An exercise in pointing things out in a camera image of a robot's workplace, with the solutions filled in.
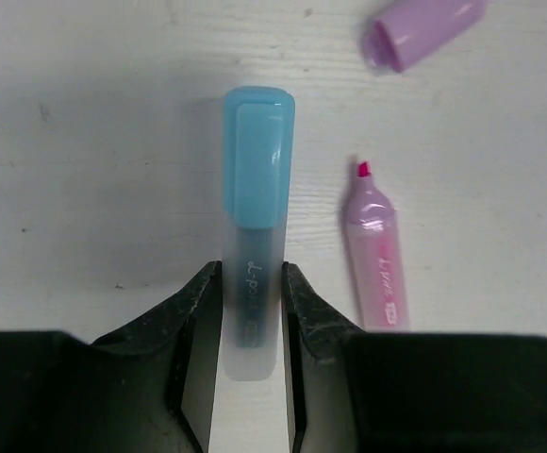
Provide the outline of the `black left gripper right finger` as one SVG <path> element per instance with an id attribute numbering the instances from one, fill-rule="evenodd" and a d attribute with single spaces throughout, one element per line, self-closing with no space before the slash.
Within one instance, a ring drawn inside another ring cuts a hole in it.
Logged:
<path id="1" fill-rule="evenodd" d="M 547 337 L 368 333 L 282 268 L 293 452 L 547 452 Z"/>

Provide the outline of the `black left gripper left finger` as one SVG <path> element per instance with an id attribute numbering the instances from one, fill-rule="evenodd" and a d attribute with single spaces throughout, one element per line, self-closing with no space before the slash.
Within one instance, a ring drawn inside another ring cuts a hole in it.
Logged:
<path id="1" fill-rule="evenodd" d="M 85 343 L 0 331 L 0 452 L 205 452 L 222 325 L 221 265 Z"/>

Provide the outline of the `pink highlighter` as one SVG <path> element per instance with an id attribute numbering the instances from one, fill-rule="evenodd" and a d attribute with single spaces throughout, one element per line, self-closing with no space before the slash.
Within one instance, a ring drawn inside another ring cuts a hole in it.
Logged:
<path id="1" fill-rule="evenodd" d="M 376 187 L 367 161 L 357 162 L 350 171 L 342 218 L 362 327 L 409 329 L 397 212 Z"/>

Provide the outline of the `blue highlighter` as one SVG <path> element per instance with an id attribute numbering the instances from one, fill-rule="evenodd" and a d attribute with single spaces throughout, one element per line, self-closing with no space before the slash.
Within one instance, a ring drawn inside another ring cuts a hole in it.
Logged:
<path id="1" fill-rule="evenodd" d="M 224 370 L 237 381 L 275 367 L 295 101 L 240 87 L 224 97 Z"/>

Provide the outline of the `purple highlighter cap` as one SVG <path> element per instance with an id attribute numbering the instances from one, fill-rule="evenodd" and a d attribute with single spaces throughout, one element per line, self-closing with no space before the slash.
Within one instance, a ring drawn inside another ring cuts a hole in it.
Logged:
<path id="1" fill-rule="evenodd" d="M 480 0 L 394 1 L 373 16 L 361 40 L 366 63 L 401 74 L 481 20 Z"/>

